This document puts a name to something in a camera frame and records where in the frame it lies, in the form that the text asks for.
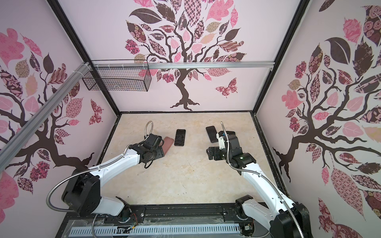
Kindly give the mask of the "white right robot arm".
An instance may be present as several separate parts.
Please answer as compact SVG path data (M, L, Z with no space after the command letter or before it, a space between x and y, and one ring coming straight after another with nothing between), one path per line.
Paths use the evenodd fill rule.
M238 217L252 218L266 228L274 238L311 238L311 222L308 209L288 198L263 172L256 159L243 152L233 131L215 134L218 146L209 147L209 160L224 160L254 187L264 204L251 196L236 201Z

